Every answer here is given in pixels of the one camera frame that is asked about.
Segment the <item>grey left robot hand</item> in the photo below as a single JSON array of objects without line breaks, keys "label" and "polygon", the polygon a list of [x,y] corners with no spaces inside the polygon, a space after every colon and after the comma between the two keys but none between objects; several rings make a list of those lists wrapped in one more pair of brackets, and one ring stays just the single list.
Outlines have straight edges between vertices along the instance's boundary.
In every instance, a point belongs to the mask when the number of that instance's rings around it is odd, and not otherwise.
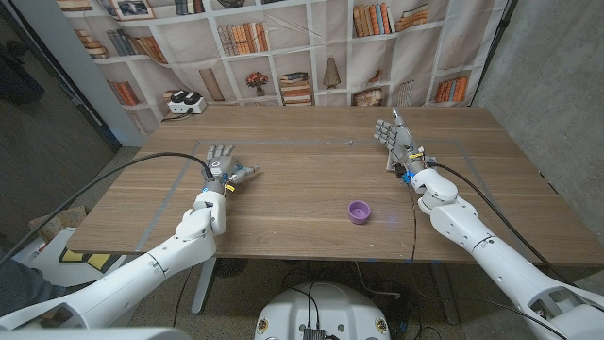
[{"label": "grey left robot hand", "polygon": [[260,168],[258,166],[248,167],[232,155],[235,148],[234,144],[225,146],[224,144],[212,145],[207,154],[207,166],[212,174],[212,178],[207,177],[204,183],[203,192],[211,191],[224,194],[228,185],[235,185],[251,179]]}]

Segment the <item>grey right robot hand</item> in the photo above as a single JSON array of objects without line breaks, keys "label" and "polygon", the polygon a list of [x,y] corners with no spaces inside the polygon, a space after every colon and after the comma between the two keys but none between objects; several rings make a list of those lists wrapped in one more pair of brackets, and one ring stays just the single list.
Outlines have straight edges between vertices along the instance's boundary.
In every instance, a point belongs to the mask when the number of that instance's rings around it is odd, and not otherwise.
[{"label": "grey right robot hand", "polygon": [[398,108],[393,108],[393,118],[392,123],[377,120],[374,138],[388,151],[387,170],[412,178],[426,168],[423,156]]}]

